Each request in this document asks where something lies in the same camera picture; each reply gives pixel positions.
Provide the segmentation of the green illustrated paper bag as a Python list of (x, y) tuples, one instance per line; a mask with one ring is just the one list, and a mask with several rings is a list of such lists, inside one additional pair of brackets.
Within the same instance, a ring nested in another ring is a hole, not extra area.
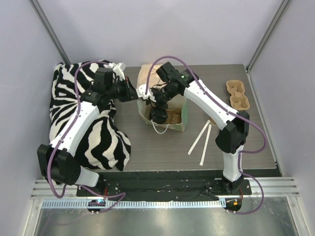
[(145, 101), (137, 100), (137, 108), (143, 121), (151, 126), (158, 134), (163, 134), (167, 130), (184, 132), (188, 123), (188, 103), (186, 98), (181, 95), (175, 96), (167, 102), (166, 113), (168, 118), (163, 124), (153, 122), (150, 116), (151, 105), (146, 105)]

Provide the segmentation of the black plastic cup lid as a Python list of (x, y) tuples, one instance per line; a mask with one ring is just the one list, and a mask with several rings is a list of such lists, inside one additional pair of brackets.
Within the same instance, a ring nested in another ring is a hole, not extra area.
[(150, 120), (157, 124), (163, 124), (168, 118), (167, 112), (161, 107), (152, 107), (150, 111)]

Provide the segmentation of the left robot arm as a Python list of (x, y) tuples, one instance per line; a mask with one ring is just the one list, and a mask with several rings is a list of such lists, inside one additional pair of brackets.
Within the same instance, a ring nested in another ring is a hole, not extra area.
[(114, 123), (114, 100), (137, 99), (123, 63), (92, 62), (57, 69), (50, 107), (50, 143), (37, 156), (48, 183), (105, 189), (99, 170), (124, 170), (131, 154), (127, 135)]

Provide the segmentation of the brown cardboard cup carrier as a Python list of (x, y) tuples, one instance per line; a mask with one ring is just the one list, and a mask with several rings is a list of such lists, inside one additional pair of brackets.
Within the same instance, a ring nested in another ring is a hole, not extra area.
[(248, 98), (245, 96), (245, 86), (242, 81), (229, 80), (226, 82), (226, 89), (230, 94), (231, 107), (238, 111), (245, 111), (250, 108)]

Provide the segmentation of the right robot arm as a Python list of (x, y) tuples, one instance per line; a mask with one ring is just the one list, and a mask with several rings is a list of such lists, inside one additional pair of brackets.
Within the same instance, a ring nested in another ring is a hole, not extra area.
[(222, 188), (227, 194), (234, 194), (244, 179), (241, 160), (249, 133), (249, 125), (245, 122), (249, 114), (239, 113), (225, 104), (189, 69), (179, 72), (170, 62), (166, 62), (156, 73), (166, 84), (161, 89), (152, 89), (157, 107), (181, 95), (195, 103), (217, 124), (220, 131), (215, 142), (223, 153)]

